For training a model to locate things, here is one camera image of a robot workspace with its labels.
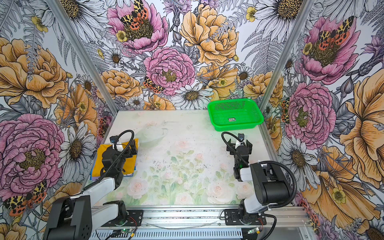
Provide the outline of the yellow t shirt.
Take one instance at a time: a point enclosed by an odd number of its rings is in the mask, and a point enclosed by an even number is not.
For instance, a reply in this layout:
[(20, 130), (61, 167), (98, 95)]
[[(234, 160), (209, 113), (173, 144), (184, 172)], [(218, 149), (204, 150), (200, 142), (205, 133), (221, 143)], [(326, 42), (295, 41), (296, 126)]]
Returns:
[[(139, 139), (134, 139), (134, 141), (130, 144), (131, 148), (131, 153), (130, 157), (126, 158), (126, 161), (123, 166), (123, 174), (126, 177), (131, 177), (134, 175), (134, 171), (136, 169), (136, 159), (138, 155), (138, 148), (140, 146)], [(97, 159), (96, 162), (94, 163), (93, 170), (92, 170), (92, 177), (93, 178), (98, 178), (101, 176), (101, 170), (102, 167), (104, 166), (102, 163), (103, 156), (107, 156), (107, 154), (114, 153), (114, 145), (113, 144), (104, 144), (100, 145), (100, 147), (97, 150)]]

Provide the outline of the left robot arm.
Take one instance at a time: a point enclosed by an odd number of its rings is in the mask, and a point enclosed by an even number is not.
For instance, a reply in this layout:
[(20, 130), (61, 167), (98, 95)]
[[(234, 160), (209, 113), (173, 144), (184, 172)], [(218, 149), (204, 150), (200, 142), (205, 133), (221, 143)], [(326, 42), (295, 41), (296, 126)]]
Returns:
[(123, 201), (96, 207), (105, 195), (116, 190), (124, 177), (126, 159), (137, 155), (135, 146), (121, 152), (110, 146), (102, 154), (103, 173), (81, 193), (54, 201), (44, 231), (44, 240), (88, 240), (104, 224), (125, 224), (129, 215)]

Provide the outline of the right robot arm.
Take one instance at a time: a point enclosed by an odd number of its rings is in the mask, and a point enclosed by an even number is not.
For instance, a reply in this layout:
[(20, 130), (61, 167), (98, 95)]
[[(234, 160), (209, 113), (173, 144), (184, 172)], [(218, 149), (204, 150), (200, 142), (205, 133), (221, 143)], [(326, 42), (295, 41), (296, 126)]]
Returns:
[(241, 200), (237, 210), (224, 210), (227, 226), (262, 225), (262, 214), (291, 203), (298, 191), (294, 173), (276, 161), (249, 163), (252, 152), (250, 142), (233, 144), (225, 141), (227, 151), (234, 156), (234, 177), (239, 182), (252, 182), (254, 193)]

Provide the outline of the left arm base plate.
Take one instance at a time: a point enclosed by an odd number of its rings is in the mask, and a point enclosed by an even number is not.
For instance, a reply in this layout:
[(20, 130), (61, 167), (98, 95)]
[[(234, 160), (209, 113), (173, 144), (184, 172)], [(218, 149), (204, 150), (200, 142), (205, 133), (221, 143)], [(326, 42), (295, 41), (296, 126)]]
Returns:
[(143, 210), (127, 210), (127, 213), (119, 220), (114, 221), (113, 225), (117, 227), (140, 227), (143, 215)]

